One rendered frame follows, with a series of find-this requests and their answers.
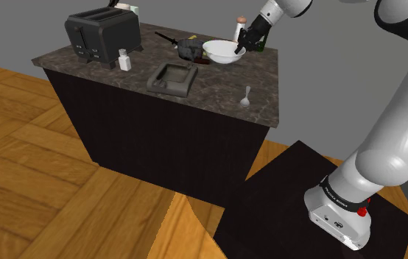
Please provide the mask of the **white salt shaker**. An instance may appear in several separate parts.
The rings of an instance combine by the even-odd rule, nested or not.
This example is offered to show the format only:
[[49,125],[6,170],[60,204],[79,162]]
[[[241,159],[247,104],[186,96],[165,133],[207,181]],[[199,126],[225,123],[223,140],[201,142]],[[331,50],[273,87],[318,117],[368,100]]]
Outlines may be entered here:
[[132,68],[130,57],[127,55],[126,49],[119,50],[119,67],[123,71],[129,71]]

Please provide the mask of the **black robot stand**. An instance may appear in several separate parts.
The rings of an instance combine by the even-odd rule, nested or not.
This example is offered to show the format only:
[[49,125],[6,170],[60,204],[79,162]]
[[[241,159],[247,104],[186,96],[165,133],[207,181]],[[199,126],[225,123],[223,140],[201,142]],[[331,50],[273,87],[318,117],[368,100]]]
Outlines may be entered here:
[[404,259],[408,215],[378,194],[370,199],[370,240],[347,248],[311,222],[303,195],[336,166],[297,141],[234,193],[214,240],[227,259]]

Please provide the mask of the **white bowl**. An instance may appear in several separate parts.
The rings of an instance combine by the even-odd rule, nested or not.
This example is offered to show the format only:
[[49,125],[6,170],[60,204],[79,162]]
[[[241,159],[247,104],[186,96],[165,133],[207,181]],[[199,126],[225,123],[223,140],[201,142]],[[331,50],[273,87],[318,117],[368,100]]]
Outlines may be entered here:
[[241,59],[246,53],[245,47],[229,40],[209,40],[204,42],[203,50],[207,57],[219,64],[230,64]]

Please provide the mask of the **silver spoon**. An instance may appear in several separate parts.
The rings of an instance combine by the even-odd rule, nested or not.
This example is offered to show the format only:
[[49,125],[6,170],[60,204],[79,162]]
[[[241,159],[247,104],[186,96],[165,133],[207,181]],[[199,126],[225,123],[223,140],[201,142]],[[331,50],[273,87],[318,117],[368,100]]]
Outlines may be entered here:
[[240,105],[243,107],[248,107],[250,105],[250,100],[248,99],[248,95],[250,93],[251,87],[247,86],[245,88],[245,97],[240,100]]

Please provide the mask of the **white pepper mill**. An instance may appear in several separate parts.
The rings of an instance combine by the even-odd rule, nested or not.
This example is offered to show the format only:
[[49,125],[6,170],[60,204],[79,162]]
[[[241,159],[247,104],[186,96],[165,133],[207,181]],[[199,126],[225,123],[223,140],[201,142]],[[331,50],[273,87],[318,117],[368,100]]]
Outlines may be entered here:
[[238,42],[239,33],[241,29],[244,29],[246,23],[247,23],[247,19],[242,15],[236,19],[236,29],[233,34],[233,42],[236,42],[236,43]]

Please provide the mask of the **grey square tray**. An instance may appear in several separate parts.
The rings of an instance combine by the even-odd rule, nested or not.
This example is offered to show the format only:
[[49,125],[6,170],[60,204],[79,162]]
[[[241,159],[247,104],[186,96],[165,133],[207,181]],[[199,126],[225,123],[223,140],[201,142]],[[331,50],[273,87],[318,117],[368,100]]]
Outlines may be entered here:
[[161,63],[147,80],[147,91],[186,98],[197,74],[192,64]]

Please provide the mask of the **black two-slot toaster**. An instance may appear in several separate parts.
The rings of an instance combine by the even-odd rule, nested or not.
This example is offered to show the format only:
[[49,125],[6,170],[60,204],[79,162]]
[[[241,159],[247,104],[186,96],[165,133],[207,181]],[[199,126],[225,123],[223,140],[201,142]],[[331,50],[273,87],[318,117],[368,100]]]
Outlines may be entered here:
[[73,14],[64,27],[80,63],[95,61],[111,70],[120,49],[143,50],[138,16],[131,10],[102,7]]

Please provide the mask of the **black kitchen island cabinet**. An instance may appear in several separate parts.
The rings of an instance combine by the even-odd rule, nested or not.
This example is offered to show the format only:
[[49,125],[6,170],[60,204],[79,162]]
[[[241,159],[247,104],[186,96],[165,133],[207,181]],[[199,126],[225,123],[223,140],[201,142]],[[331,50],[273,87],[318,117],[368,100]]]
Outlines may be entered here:
[[[132,68],[78,61],[70,46],[33,60],[51,82],[92,161],[223,207],[241,185],[270,128],[279,123],[278,51],[248,52],[235,63],[198,65],[186,98],[147,91],[161,63],[180,58],[169,38],[188,32],[142,24]],[[245,88],[250,105],[243,107]]]

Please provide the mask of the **dark grey saucepan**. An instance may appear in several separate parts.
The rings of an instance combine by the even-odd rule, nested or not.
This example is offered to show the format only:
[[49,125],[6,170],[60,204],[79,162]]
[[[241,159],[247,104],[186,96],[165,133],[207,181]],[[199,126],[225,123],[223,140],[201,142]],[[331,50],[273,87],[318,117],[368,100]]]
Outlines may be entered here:
[[155,32],[155,34],[169,41],[172,45],[175,45],[179,57],[184,60],[194,62],[196,59],[201,59],[203,57],[204,42],[202,40],[196,38],[175,40],[174,38],[169,38],[159,32]]

